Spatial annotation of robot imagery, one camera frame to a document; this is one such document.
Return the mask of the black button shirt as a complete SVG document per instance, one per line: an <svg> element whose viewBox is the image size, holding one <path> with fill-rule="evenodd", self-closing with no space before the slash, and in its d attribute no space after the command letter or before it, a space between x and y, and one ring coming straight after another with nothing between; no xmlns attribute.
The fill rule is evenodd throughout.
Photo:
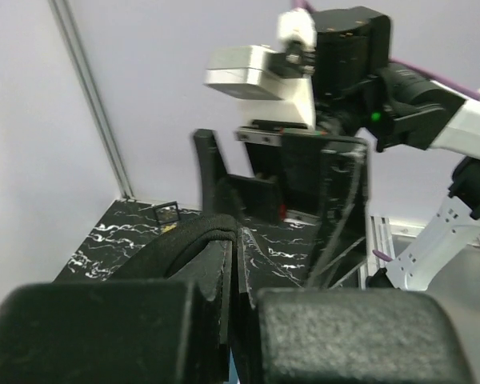
<svg viewBox="0 0 480 384"><path fill-rule="evenodd" d="M129 258L108 280L169 278L203 251L209 242L238 242L239 223L226 214L202 214L183 220Z"/></svg>

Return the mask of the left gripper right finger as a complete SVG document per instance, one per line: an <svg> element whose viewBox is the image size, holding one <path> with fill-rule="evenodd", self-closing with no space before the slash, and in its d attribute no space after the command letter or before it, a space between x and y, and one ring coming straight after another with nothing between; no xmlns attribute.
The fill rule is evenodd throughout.
<svg viewBox="0 0 480 384"><path fill-rule="evenodd" d="M472 383L448 314L426 294L318 289L242 228L232 354L243 383Z"/></svg>

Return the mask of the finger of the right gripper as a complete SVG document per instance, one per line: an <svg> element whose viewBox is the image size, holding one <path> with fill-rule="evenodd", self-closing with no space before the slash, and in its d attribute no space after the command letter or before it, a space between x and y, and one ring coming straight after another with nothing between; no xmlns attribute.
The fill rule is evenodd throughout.
<svg viewBox="0 0 480 384"><path fill-rule="evenodd" d="M317 217L306 287L332 288L366 260L369 145L330 134L284 134L282 160L298 208Z"/></svg>
<svg viewBox="0 0 480 384"><path fill-rule="evenodd" d="M228 214L242 224L252 218L267 224L282 222L282 195L276 180L229 173L213 130L198 129L193 140L204 213Z"/></svg>

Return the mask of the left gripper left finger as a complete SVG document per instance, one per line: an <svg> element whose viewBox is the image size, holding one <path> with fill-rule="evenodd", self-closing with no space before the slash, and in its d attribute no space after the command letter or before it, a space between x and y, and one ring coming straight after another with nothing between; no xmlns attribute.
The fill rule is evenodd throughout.
<svg viewBox="0 0 480 384"><path fill-rule="evenodd" d="M0 305L0 383L222 383L232 245L168 279L21 286Z"/></svg>

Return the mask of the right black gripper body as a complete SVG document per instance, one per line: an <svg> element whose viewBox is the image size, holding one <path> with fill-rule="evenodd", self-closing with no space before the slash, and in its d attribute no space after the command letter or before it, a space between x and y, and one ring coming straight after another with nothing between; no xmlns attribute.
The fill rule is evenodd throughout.
<svg viewBox="0 0 480 384"><path fill-rule="evenodd" d="M317 31L312 75L316 127L320 102L352 94L377 69L387 66L392 21L389 16L364 6L323 11L304 7L311 12ZM261 123L275 128L296 127Z"/></svg>

